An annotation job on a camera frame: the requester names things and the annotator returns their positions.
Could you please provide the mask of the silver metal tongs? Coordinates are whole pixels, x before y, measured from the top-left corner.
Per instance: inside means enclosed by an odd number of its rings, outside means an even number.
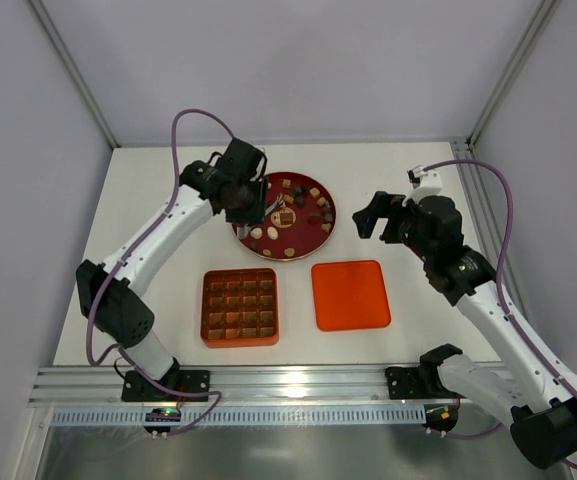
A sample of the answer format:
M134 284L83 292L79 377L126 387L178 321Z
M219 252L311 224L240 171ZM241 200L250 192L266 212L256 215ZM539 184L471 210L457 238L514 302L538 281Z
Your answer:
M276 211L277 209L280 209L282 207L282 205L284 204L283 201L283 194L279 194L273 201L272 203L266 207L265 209L265 213L264 216L262 217L261 222L264 222L265 219L267 217L270 217L271 214ZM245 239L249 233L251 232L252 229L254 229L256 227L255 224L252 225L238 225L236 227L236 236L238 239Z

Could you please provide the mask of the white shell chocolate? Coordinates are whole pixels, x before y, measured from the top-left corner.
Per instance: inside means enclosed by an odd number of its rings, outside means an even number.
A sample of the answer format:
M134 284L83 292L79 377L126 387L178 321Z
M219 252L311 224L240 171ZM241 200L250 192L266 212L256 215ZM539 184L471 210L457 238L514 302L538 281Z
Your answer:
M261 228L255 228L250 232L250 234L254 239L259 239L262 236L263 231Z

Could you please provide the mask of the white oval chocolate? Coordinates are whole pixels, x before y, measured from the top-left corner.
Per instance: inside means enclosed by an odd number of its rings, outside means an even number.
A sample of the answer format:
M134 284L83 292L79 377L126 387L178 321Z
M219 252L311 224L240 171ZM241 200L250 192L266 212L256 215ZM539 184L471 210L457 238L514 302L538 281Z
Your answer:
M267 235L272 240L276 240L278 238L278 231L274 227L269 227L267 229Z

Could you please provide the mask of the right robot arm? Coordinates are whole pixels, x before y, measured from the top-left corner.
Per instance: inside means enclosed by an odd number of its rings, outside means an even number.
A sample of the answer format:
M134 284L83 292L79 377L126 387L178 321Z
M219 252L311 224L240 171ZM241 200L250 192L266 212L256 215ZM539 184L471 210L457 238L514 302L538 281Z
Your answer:
M535 467L547 469L577 452L577 375L549 349L526 319L513 310L497 274L467 246L462 215L445 196L418 202L383 191L352 219L362 239L378 220L386 244L408 247L423 264L430 285L485 337L513 379L479 370L460 350L437 348L440 385L459 393L508 428L517 449Z

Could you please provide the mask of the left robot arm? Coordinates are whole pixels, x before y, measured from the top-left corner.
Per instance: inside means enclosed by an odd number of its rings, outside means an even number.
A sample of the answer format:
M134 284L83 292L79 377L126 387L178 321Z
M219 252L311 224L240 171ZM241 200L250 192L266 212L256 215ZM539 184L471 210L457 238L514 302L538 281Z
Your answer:
M179 364L155 334L143 297L172 254L213 217L224 215L239 237L264 222L277 204L267 199L267 162L262 150L233 138L207 161L176 165L171 196L149 222L103 262L85 260L76 270L87 330L108 335L135 370L163 390L171 389Z

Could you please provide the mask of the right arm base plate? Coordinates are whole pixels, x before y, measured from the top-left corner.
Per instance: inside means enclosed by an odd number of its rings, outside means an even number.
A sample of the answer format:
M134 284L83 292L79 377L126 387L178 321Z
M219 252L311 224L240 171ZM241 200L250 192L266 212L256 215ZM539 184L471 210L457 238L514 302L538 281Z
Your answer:
M437 372L433 367L390 366L385 369L390 400L437 399L445 396Z

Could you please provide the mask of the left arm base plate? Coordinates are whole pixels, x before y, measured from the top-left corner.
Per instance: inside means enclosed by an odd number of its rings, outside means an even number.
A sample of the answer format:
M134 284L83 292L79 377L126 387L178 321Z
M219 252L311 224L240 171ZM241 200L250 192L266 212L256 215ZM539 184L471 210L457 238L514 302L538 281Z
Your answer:
M135 370L124 375L121 400L128 403L146 402L205 402L208 400L211 373L209 370L178 369L167 374L157 384L175 392L166 393L154 386Z

